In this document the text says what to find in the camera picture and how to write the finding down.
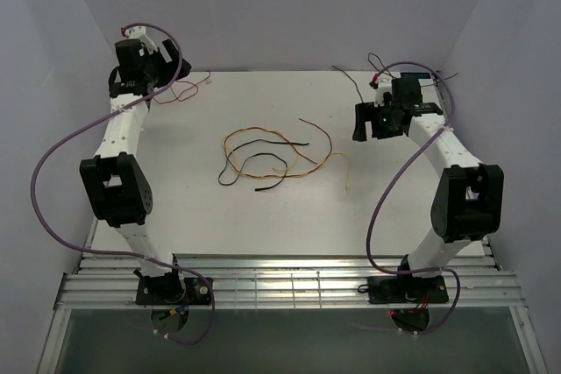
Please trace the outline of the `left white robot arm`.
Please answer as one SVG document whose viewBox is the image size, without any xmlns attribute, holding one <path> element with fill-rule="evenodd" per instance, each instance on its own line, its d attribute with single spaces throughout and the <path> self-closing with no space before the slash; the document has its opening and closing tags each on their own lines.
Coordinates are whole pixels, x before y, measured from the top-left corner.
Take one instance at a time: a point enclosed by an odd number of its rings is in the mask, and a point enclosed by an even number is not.
<svg viewBox="0 0 561 374">
<path fill-rule="evenodd" d="M 187 76 L 190 65 L 170 39 L 157 47 L 147 36 L 129 35 L 115 49 L 118 65 L 108 81 L 114 116 L 93 158 L 82 160 L 79 171 L 96 218 L 120 234 L 137 254 L 142 291 L 173 304 L 184 297 L 186 283 L 172 266 L 173 253 L 160 250 L 148 232 L 146 218 L 153 210 L 153 193 L 136 152 L 151 108 L 148 96 Z"/>
</svg>

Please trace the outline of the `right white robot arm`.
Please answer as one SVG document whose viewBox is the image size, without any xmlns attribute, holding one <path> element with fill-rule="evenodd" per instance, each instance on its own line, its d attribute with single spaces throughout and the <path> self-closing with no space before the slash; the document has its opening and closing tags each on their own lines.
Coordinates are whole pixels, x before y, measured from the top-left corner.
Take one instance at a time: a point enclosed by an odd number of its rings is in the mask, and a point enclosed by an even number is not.
<svg viewBox="0 0 561 374">
<path fill-rule="evenodd" d="M 414 74 L 376 74 L 370 85 L 375 98 L 356 105 L 353 140 L 406 136 L 433 165 L 439 182 L 425 238 L 397 270 L 382 270 L 360 291 L 372 304 L 445 303 L 445 267 L 465 247 L 500 227 L 504 172 L 463 146 L 440 107 L 423 100 Z"/>
</svg>

